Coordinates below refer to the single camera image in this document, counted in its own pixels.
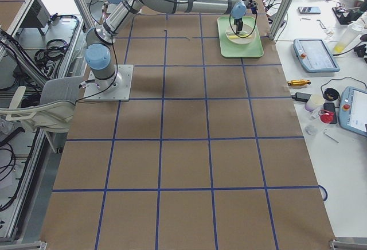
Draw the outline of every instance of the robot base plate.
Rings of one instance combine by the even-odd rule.
[[[131,90],[131,79],[132,72],[134,70],[133,65],[118,65],[118,71],[121,73],[123,83],[120,84],[117,89],[113,91],[100,92],[100,90],[96,87],[95,83],[87,84],[84,92],[84,97],[88,97],[98,93],[95,96],[84,99],[85,101],[128,101],[130,98],[130,90]],[[91,72],[89,74],[88,79],[94,79],[94,75]]]

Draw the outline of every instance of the yellow screwdriver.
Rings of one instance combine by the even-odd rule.
[[[305,79],[291,80],[291,81],[288,81],[287,84],[290,87],[301,87],[303,85],[309,85],[309,84],[311,84],[311,81],[310,80],[305,80]]]

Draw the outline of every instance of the white cup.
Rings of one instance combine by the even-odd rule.
[[[314,111],[316,108],[322,106],[324,102],[325,100],[321,95],[312,94],[307,103],[304,105],[304,108],[308,111]]]
[[[348,25],[343,36],[335,45],[334,51],[336,53],[341,53],[359,34],[363,32],[363,29],[364,26],[355,22]]]

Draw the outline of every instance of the yellow liquid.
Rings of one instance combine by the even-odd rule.
[[[337,44],[334,48],[336,53],[341,53],[345,49],[345,45]]]

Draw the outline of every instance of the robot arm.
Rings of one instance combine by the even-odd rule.
[[[230,14],[239,32],[242,29],[242,17],[246,14],[246,5],[251,3],[252,0],[121,0],[103,24],[87,33],[88,49],[85,58],[95,75],[97,86],[105,91],[110,90],[111,84],[118,86],[120,83],[120,76],[111,60],[108,46],[143,6],[170,14],[179,11]]]
[[[110,44],[113,36],[128,24],[143,6],[162,13],[200,12],[230,14],[242,19],[250,0],[122,0],[102,25],[95,29],[97,36]]]

